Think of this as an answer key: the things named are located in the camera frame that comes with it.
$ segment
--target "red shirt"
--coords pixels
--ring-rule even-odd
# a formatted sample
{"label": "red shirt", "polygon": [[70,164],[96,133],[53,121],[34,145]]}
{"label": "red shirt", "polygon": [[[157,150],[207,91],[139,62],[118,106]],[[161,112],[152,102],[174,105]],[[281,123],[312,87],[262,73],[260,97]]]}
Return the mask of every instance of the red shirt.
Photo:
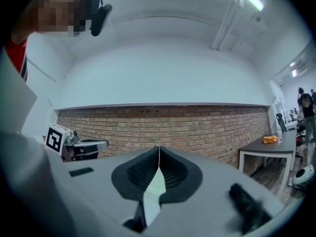
{"label": "red shirt", "polygon": [[27,39],[21,44],[15,44],[10,38],[9,42],[5,45],[5,50],[13,63],[17,72],[21,75],[24,81],[28,78],[27,59],[26,59],[26,43]]}

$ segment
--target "brick wall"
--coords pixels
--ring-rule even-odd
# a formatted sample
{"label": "brick wall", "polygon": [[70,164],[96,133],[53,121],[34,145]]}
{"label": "brick wall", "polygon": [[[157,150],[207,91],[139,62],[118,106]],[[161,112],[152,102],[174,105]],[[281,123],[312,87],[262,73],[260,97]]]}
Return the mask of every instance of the brick wall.
{"label": "brick wall", "polygon": [[[81,138],[109,141],[99,157],[155,145],[177,148],[238,167],[238,149],[269,133],[265,107],[163,106],[110,107],[60,111],[58,124]],[[244,172],[253,173],[261,157],[245,157]]]}

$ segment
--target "orange object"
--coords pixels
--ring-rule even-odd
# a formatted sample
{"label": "orange object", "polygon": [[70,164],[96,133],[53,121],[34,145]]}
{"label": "orange object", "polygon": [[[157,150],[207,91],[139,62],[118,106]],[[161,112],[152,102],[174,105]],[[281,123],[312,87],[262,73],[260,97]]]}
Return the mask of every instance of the orange object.
{"label": "orange object", "polygon": [[276,137],[275,135],[269,136],[269,137],[263,137],[264,144],[275,143],[275,142],[277,142],[277,140],[278,140],[278,137]]}

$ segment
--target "wooden floor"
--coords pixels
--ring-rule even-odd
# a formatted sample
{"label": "wooden floor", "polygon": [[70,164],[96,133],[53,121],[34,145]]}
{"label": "wooden floor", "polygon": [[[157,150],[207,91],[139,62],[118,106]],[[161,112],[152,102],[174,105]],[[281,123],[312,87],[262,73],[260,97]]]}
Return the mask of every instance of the wooden floor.
{"label": "wooden floor", "polygon": [[[311,164],[316,169],[315,151],[315,143],[312,143],[309,145],[308,152],[300,153],[300,155],[304,156],[303,162],[300,162],[299,158],[295,158],[294,170],[290,171],[289,178],[293,177],[298,170],[307,166],[307,158],[311,159]],[[266,167],[260,169],[252,178],[277,195],[284,174],[285,163],[285,159],[279,161],[279,158],[269,158]],[[303,195],[301,191],[295,190],[290,186],[285,186],[280,200],[285,206],[288,206],[292,201]]]}

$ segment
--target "black headphones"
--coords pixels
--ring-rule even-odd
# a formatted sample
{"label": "black headphones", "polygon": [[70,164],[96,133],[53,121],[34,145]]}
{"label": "black headphones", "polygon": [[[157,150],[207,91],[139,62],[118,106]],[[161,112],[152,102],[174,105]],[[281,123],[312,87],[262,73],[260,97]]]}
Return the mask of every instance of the black headphones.
{"label": "black headphones", "polygon": [[112,11],[112,5],[103,5],[102,0],[85,0],[87,17],[86,20],[91,20],[91,34],[93,36],[98,36],[103,30],[105,23]]}

